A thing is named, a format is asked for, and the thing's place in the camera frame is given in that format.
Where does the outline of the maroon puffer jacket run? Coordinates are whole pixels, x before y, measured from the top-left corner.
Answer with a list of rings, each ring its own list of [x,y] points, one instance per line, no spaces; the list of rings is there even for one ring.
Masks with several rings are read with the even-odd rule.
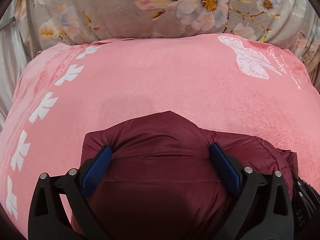
[[[215,142],[255,172],[280,171],[292,190],[295,152],[259,137],[202,129],[168,111],[85,135],[82,160],[105,145],[112,149],[88,203],[115,239],[211,239],[231,204],[209,159]]]

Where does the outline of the pink plush blanket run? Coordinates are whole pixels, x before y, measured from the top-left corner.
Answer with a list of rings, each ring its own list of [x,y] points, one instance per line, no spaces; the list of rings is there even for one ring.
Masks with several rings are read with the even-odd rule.
[[[292,150],[319,188],[319,93],[291,51],[227,34],[60,43],[24,69],[1,132],[1,204],[20,233],[38,176],[77,166],[88,132],[164,111]]]

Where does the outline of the white satin curtain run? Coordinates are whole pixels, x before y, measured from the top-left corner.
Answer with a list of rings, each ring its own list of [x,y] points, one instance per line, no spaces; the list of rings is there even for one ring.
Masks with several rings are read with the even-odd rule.
[[[34,56],[29,28],[27,0],[13,0],[1,18],[1,127],[4,126],[12,98],[24,68]]]

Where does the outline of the grey floral bedding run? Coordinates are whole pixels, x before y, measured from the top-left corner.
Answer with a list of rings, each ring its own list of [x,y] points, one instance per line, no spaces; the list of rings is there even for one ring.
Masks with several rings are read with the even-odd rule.
[[[288,49],[313,73],[319,17],[308,0],[15,0],[31,55],[60,42],[228,33]]]

